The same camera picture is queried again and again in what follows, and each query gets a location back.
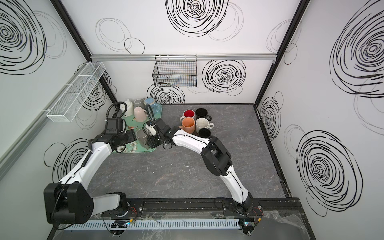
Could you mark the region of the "tall grey mug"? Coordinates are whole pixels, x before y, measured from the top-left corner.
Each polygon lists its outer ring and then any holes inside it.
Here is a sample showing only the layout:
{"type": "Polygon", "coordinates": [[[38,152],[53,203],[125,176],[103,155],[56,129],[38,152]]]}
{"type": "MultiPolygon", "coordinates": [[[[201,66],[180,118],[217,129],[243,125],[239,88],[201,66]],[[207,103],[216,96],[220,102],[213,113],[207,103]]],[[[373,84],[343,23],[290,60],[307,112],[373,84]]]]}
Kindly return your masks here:
{"type": "Polygon", "coordinates": [[[150,149],[150,147],[147,145],[148,136],[144,133],[143,129],[137,130],[136,137],[143,148],[145,148],[146,150],[150,149]]]}

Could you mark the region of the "beige and salmon mug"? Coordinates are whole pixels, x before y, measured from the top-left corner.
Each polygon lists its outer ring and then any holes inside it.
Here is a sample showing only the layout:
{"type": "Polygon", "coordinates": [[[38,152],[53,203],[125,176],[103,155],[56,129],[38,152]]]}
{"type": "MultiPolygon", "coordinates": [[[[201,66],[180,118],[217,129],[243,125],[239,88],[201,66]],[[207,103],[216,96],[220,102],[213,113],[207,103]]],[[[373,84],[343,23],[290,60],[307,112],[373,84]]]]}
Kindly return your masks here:
{"type": "Polygon", "coordinates": [[[196,130],[196,121],[194,118],[180,118],[181,125],[179,128],[185,132],[192,134],[196,130]]]}

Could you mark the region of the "pink mug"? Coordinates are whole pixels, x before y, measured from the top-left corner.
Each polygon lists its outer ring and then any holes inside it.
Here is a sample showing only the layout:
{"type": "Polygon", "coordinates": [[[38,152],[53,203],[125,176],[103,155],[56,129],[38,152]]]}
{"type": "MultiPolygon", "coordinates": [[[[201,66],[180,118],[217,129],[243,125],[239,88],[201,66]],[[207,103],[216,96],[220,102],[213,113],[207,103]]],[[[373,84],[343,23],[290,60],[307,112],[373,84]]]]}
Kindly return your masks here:
{"type": "Polygon", "coordinates": [[[143,123],[147,120],[148,115],[147,111],[143,109],[142,107],[135,107],[134,108],[134,116],[138,123],[143,123]]]}

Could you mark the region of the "white mug red inside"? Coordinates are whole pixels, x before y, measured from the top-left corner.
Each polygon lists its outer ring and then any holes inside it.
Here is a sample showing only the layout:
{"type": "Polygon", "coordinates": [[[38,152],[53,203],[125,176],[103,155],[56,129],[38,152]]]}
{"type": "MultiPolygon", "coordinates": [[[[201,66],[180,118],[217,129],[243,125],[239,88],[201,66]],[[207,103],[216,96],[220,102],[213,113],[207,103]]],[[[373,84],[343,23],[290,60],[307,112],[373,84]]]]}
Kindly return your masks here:
{"type": "Polygon", "coordinates": [[[196,113],[194,110],[185,110],[183,115],[180,117],[180,121],[182,122],[185,118],[192,118],[196,120],[196,113]]]}

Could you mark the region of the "beige mug white handle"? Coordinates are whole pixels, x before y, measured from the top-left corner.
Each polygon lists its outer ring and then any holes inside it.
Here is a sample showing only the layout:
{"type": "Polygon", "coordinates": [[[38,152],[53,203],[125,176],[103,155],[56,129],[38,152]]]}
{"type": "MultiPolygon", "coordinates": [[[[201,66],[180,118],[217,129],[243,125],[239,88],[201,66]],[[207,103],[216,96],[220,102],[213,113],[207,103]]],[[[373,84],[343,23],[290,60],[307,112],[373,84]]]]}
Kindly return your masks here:
{"type": "Polygon", "coordinates": [[[196,120],[196,132],[199,133],[202,129],[213,129],[214,123],[210,123],[209,120],[205,118],[199,118],[196,120]]]}

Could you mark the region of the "black speckled mug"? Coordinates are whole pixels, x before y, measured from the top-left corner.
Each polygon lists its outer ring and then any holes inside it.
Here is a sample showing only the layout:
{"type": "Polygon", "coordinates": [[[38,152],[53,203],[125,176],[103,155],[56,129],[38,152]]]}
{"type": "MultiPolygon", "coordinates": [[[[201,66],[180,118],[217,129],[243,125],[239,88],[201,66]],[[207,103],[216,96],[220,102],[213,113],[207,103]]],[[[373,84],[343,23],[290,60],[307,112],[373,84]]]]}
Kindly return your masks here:
{"type": "Polygon", "coordinates": [[[199,136],[201,138],[205,138],[205,139],[209,139],[212,135],[211,133],[211,130],[210,129],[200,129],[200,131],[198,132],[199,136]]]}

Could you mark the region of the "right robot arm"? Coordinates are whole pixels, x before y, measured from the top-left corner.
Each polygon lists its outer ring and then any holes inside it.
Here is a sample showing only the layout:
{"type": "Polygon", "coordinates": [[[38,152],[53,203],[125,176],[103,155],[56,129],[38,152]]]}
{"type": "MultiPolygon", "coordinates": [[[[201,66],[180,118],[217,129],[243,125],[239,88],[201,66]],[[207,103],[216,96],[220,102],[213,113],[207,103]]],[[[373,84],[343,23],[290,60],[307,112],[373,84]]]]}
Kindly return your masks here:
{"type": "Polygon", "coordinates": [[[148,136],[150,148],[171,145],[184,147],[199,154],[208,171],[222,179],[237,206],[244,213],[253,210],[254,198],[237,176],[232,156],[218,138],[201,138],[186,132],[181,127],[171,128],[161,118],[149,120],[143,124],[142,129],[148,136]]]}

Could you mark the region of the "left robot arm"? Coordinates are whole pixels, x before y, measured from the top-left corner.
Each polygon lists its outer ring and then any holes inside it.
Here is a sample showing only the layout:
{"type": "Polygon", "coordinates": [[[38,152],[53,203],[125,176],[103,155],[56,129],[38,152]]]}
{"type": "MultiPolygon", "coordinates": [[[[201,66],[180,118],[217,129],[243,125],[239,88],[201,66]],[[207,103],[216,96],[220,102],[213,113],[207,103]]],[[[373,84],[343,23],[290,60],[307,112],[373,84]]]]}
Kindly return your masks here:
{"type": "Polygon", "coordinates": [[[61,224],[84,224],[92,216],[103,212],[128,210],[125,193],[109,193],[92,198],[88,187],[106,158],[136,139],[134,130],[127,130],[124,119],[107,119],[105,130],[88,140],[88,151],[75,167],[59,182],[48,184],[44,189],[47,222],[55,227],[61,224]]]}

